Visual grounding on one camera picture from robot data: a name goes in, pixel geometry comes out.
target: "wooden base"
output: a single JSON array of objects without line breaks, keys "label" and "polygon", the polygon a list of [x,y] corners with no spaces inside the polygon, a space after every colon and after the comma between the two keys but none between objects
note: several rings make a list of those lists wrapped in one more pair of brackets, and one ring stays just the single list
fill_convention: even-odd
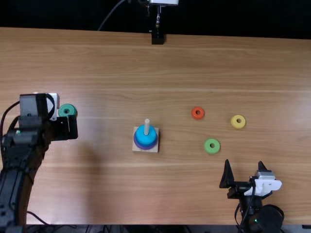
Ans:
[{"label": "wooden base", "polygon": [[[138,129],[138,127],[134,127],[134,132],[133,132],[133,137],[134,134],[136,132],[136,130]],[[139,148],[138,146],[136,146],[134,139],[133,139],[133,145],[132,145],[132,151],[142,151],[142,152],[153,152],[153,153],[157,153],[158,152],[158,147],[159,147],[159,128],[155,128],[156,134],[157,134],[157,142],[156,145],[154,147],[152,147],[149,150],[143,150],[141,148]]]}]

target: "black background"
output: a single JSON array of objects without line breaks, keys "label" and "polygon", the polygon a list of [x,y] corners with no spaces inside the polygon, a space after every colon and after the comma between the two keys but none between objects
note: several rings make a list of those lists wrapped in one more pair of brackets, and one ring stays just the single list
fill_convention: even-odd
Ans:
[{"label": "black background", "polygon": [[[0,26],[96,30],[118,0],[2,0]],[[311,38],[311,0],[180,0],[165,7],[164,33]],[[103,31],[146,33],[146,7],[122,3]]]}]

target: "cable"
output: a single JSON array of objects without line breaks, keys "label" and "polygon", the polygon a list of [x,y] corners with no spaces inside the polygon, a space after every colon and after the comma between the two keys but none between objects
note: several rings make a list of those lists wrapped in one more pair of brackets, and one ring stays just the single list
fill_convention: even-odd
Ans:
[{"label": "cable", "polygon": [[77,229],[77,225],[61,225],[61,226],[57,226],[53,229],[53,231],[51,231],[51,233],[54,233],[56,231],[58,231],[59,229],[63,228],[63,227],[71,227],[73,229]]},{"label": "cable", "polygon": [[99,28],[97,29],[98,31],[100,31],[103,27],[103,25],[106,23],[106,21],[108,20],[108,18],[111,16],[111,14],[115,11],[115,9],[117,9],[118,6],[121,5],[121,3],[123,3],[125,0],[120,0],[114,8],[112,8],[112,10],[109,12],[109,14],[106,16],[106,18],[102,21],[101,25],[99,26]]},{"label": "cable", "polygon": [[89,229],[89,225],[88,225],[87,228],[86,228],[86,233],[87,233],[88,229]]},{"label": "cable", "polygon": [[237,208],[235,209],[235,212],[234,212],[234,219],[235,219],[235,222],[237,223],[237,227],[239,228],[240,225],[237,221],[237,214],[238,214],[238,211],[239,211],[239,208],[240,208],[240,203],[238,204]]},{"label": "cable", "polygon": [[190,228],[188,227],[188,225],[185,225],[185,227],[187,228],[187,231],[188,231],[189,233],[192,233],[192,231],[190,230]]},{"label": "cable", "polygon": [[41,218],[39,218],[38,217],[38,215],[36,215],[35,213],[33,213],[33,212],[31,212],[31,211],[27,211],[27,213],[28,214],[30,214],[30,215],[32,215],[32,216],[34,216],[36,219],[38,219],[40,222],[42,222],[44,225],[48,225],[48,226],[50,226],[51,224],[49,224],[49,223],[47,223],[47,222],[45,222],[45,221],[43,221]]},{"label": "cable", "polygon": [[253,198],[254,198],[254,195],[255,195],[255,189],[256,189],[256,187],[255,187],[255,185],[253,185],[252,197],[251,197],[251,200],[249,200],[249,204],[248,204],[247,209],[246,209],[246,211],[245,211],[245,213],[244,213],[244,217],[243,217],[243,219],[242,219],[242,221],[241,221],[241,224],[240,224],[238,233],[240,233],[240,232],[242,231],[243,224],[244,224],[244,222],[245,222],[245,220],[246,220],[248,211],[249,211],[249,209],[250,209],[250,207],[251,207],[251,204],[252,204],[252,201],[253,201]]},{"label": "cable", "polygon": [[5,110],[5,112],[2,115],[1,122],[0,122],[0,151],[1,151],[1,154],[3,154],[2,138],[3,138],[3,125],[4,125],[5,117],[8,114],[8,112],[18,104],[19,104],[19,101],[12,104],[7,110]]}]

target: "green ring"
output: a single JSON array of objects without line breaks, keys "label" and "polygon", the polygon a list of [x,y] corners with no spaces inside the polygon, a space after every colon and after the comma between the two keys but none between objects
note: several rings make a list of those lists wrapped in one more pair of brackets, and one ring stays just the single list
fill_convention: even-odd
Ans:
[{"label": "green ring", "polygon": [[60,117],[68,117],[70,115],[78,115],[78,111],[77,109],[69,103],[63,104],[62,106],[60,106],[59,110],[58,110],[58,115]]},{"label": "green ring", "polygon": [[216,154],[220,150],[220,143],[216,139],[210,138],[204,143],[204,149],[209,154]]}]

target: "blue ring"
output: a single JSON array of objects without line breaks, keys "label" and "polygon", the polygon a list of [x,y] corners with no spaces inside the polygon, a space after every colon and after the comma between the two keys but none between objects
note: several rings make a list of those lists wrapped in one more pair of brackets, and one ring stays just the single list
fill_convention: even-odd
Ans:
[{"label": "blue ring", "polygon": [[155,141],[154,141],[154,143],[152,145],[145,147],[145,146],[139,144],[139,142],[137,141],[136,132],[135,132],[135,134],[134,134],[134,143],[135,143],[135,145],[138,148],[140,148],[142,150],[149,150],[149,149],[153,148],[156,145],[156,143],[157,143],[157,136],[156,136],[156,139],[155,139]]},{"label": "blue ring", "polygon": [[153,145],[156,141],[157,138],[156,130],[154,129],[154,127],[150,126],[148,135],[144,134],[144,130],[145,130],[144,125],[138,127],[138,129],[136,130],[136,140],[143,147],[149,147]]}]

